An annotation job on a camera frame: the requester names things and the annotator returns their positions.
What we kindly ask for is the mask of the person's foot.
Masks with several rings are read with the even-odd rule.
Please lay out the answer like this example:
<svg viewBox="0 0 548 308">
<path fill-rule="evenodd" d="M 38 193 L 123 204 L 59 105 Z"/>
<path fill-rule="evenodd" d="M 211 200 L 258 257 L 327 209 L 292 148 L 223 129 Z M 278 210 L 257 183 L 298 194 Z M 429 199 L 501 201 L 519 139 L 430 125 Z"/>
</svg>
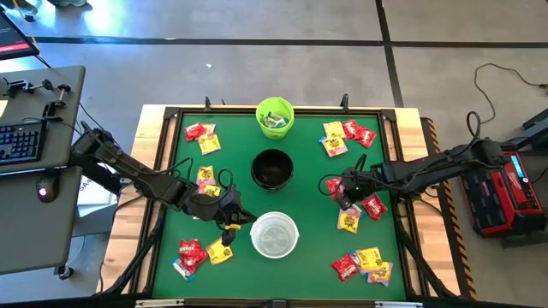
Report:
<svg viewBox="0 0 548 308">
<path fill-rule="evenodd" d="M 0 6 L 10 10 L 20 10 L 24 15 L 36 15 L 38 9 L 27 0 L 0 0 Z"/>
</svg>

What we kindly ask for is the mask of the white cardboard box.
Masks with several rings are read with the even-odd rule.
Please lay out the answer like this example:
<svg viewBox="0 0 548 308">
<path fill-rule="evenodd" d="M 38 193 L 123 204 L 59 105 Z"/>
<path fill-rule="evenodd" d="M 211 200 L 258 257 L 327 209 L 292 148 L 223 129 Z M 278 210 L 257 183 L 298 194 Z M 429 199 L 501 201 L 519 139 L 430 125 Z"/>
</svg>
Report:
<svg viewBox="0 0 548 308">
<path fill-rule="evenodd" d="M 77 199 L 78 217 L 84 217 L 95 211 L 105 209 L 117 202 L 117 196 L 104 189 L 98 183 L 82 176 Z"/>
</svg>

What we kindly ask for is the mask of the green table mat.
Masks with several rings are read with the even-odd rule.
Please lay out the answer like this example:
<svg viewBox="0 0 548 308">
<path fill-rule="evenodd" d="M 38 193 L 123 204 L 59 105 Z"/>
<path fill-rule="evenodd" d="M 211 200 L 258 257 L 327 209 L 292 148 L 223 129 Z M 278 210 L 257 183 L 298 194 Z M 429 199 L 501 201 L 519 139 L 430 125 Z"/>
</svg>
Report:
<svg viewBox="0 0 548 308">
<path fill-rule="evenodd" d="M 322 178 L 339 174 L 366 156 L 368 164 L 384 161 L 381 142 L 370 148 L 350 141 L 348 151 L 329 157 L 319 138 L 325 133 L 328 118 L 304 115 L 280 140 L 268 139 L 253 115 L 187 114 L 183 125 L 216 125 L 221 149 L 203 155 L 194 141 L 183 140 L 177 146 L 178 159 L 191 157 L 192 167 L 181 166 L 183 175 L 195 177 L 200 166 L 210 166 L 233 181 L 241 193 L 245 209 L 255 216 L 279 211 L 290 216 L 299 229 L 295 249 L 285 258 L 269 259 L 253 247 L 250 227 L 244 225 L 231 249 L 233 257 L 221 264 L 202 263 L 191 281 L 185 281 L 172 267 L 181 240 L 196 239 L 203 246 L 217 240 L 221 232 L 213 222 L 203 222 L 181 212 L 168 210 L 158 254 L 158 267 L 152 294 L 156 298 L 247 298 L 247 299 L 389 299 L 405 296 L 394 220 L 390 212 L 374 221 L 360 219 L 352 234 L 337 228 L 338 204 L 325 193 Z M 278 149 L 293 161 L 294 175 L 289 184 L 268 192 L 252 179 L 253 159 L 262 151 Z M 345 282 L 331 267 L 351 250 L 377 247 L 383 260 L 393 263 L 390 284 L 368 283 L 358 275 Z"/>
</svg>

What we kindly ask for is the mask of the yellow black hazard strip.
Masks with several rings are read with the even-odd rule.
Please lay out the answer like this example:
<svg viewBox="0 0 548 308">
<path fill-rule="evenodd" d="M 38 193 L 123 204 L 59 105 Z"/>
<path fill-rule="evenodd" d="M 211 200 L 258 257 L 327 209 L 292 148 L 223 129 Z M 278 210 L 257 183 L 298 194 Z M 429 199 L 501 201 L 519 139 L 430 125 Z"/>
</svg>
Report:
<svg viewBox="0 0 548 308">
<path fill-rule="evenodd" d="M 476 300 L 472 269 L 449 182 L 429 187 L 414 208 L 422 256 L 435 276 L 453 294 Z"/>
</svg>

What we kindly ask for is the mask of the blue black equipment cart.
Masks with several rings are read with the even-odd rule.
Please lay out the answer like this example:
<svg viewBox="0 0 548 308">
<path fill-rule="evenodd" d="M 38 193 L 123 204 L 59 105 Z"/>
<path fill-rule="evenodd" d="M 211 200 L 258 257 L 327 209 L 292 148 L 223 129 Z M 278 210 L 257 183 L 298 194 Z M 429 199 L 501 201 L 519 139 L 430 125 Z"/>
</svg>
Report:
<svg viewBox="0 0 548 308">
<path fill-rule="evenodd" d="M 521 149 L 531 146 L 534 150 L 548 150 L 548 109 L 545 109 L 522 124 L 521 136 L 509 142 Z"/>
</svg>

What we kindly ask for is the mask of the black backlit keyboard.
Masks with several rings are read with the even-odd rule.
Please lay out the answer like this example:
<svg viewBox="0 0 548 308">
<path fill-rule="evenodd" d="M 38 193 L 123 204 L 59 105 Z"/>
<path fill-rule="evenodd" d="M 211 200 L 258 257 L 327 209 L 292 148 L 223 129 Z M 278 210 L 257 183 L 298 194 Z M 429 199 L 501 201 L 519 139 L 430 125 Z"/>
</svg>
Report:
<svg viewBox="0 0 548 308">
<path fill-rule="evenodd" d="M 0 124 L 0 165 L 40 161 L 45 134 L 44 120 Z"/>
</svg>

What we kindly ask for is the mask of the black desk monitor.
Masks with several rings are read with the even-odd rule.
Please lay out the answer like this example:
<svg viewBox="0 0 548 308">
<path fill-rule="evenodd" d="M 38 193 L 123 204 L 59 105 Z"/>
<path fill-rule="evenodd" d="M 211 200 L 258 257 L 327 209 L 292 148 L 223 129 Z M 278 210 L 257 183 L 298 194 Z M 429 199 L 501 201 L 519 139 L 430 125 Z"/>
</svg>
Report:
<svg viewBox="0 0 548 308">
<path fill-rule="evenodd" d="M 37 56 L 39 49 L 8 18 L 0 7 L 0 61 Z"/>
</svg>

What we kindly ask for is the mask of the green halloween bucket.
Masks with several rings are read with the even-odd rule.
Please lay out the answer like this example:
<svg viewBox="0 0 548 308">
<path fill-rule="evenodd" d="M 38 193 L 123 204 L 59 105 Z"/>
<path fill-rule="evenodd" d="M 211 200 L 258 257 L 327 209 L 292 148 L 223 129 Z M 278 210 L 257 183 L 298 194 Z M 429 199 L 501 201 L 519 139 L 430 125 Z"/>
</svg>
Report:
<svg viewBox="0 0 548 308">
<path fill-rule="evenodd" d="M 267 116 L 269 112 L 276 113 L 284 118 L 288 118 L 289 124 L 281 128 L 265 127 L 261 123 L 260 117 Z M 295 112 L 293 106 L 285 98 L 281 97 L 266 98 L 261 101 L 256 108 L 255 115 L 263 134 L 269 139 L 282 139 L 286 136 L 295 122 Z"/>
</svg>

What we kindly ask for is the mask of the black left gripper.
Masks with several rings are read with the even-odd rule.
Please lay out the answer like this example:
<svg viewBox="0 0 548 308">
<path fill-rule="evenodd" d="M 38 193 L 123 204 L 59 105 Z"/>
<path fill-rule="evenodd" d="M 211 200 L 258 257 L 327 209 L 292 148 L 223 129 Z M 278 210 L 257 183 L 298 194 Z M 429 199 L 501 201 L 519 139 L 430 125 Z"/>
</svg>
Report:
<svg viewBox="0 0 548 308">
<path fill-rule="evenodd" d="M 205 222 L 211 220 L 227 222 L 230 216 L 234 214 L 234 220 L 230 220 L 223 226 L 223 246 L 230 246 L 235 240 L 236 232 L 241 228 L 241 225 L 253 223 L 257 220 L 253 213 L 244 209 L 240 204 L 235 207 L 235 184 L 226 186 L 225 192 L 218 198 L 200 194 L 198 188 L 193 183 L 186 185 L 186 191 L 179 200 L 181 210 L 185 214 L 196 216 Z"/>
</svg>

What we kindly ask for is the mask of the black computer mouse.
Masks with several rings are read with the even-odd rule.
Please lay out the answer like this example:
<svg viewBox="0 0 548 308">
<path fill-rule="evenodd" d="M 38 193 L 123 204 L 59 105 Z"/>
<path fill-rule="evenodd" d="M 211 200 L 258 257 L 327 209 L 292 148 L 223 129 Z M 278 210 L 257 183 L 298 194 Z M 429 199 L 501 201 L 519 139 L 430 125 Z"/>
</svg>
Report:
<svg viewBox="0 0 548 308">
<path fill-rule="evenodd" d="M 36 181 L 36 193 L 43 203 L 50 203 L 58 195 L 58 178 L 54 174 L 43 174 Z"/>
</svg>

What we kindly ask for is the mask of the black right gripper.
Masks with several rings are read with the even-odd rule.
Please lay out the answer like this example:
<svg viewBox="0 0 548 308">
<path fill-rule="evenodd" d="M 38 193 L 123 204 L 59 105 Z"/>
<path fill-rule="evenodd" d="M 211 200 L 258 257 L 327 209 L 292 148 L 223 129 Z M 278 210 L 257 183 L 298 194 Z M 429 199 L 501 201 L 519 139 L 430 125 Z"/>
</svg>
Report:
<svg viewBox="0 0 548 308">
<path fill-rule="evenodd" d="M 350 201 L 361 201 L 384 189 L 382 176 L 376 170 L 345 169 L 342 173 L 342 194 L 336 196 L 341 210 L 350 208 Z"/>
</svg>

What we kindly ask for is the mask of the black desk clamp mount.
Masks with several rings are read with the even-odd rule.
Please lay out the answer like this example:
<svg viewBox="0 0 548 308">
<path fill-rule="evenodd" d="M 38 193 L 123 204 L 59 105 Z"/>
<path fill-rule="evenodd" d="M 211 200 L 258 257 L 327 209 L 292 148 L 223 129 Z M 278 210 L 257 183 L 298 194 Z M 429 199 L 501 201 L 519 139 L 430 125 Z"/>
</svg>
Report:
<svg viewBox="0 0 548 308">
<path fill-rule="evenodd" d="M 63 99 L 66 93 L 71 92 L 71 87 L 66 84 L 60 84 L 57 87 L 57 89 L 60 90 L 59 99 L 50 101 L 44 107 L 42 118 L 45 121 L 56 121 L 56 122 L 63 121 L 63 118 L 59 116 L 57 112 L 66 107 L 66 103 L 64 102 Z"/>
<path fill-rule="evenodd" d="M 53 85 L 47 79 L 42 80 L 42 82 L 37 86 L 29 82 L 28 80 L 14 80 L 14 81 L 8 81 L 7 79 L 3 79 L 3 80 L 5 81 L 7 86 L 5 96 L 8 96 L 9 98 L 14 98 L 18 92 L 33 94 L 36 90 L 41 88 L 44 88 L 45 90 L 49 90 L 49 91 L 53 89 Z"/>
</svg>

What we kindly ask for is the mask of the black halloween bucket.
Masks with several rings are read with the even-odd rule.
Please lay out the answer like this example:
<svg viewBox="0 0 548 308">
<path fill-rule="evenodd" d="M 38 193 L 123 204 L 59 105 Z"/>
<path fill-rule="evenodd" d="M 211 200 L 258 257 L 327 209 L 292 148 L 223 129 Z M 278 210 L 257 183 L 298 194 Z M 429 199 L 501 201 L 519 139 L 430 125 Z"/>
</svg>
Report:
<svg viewBox="0 0 548 308">
<path fill-rule="evenodd" d="M 267 149 L 252 161 L 253 181 L 267 191 L 279 191 L 288 185 L 294 175 L 294 164 L 290 156 L 278 149 Z"/>
</svg>

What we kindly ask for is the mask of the grey desk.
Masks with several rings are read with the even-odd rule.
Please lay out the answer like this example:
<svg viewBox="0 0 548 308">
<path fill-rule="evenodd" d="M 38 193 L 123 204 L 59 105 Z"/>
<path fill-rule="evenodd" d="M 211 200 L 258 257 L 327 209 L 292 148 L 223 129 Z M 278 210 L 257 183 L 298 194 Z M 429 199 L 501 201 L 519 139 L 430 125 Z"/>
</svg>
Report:
<svg viewBox="0 0 548 308">
<path fill-rule="evenodd" d="M 67 263 L 82 176 L 81 168 L 68 162 L 85 73 L 83 66 L 0 73 L 0 97 L 7 90 L 3 79 L 34 85 L 47 79 L 54 86 L 71 87 L 63 99 L 66 107 L 57 112 L 63 121 L 46 125 L 41 160 L 0 165 L 0 275 Z M 8 98 L 0 124 L 37 121 L 45 105 L 59 95 L 57 88 L 18 92 Z M 50 203 L 41 202 L 36 193 L 36 181 L 43 174 L 58 178 L 58 195 Z"/>
</svg>

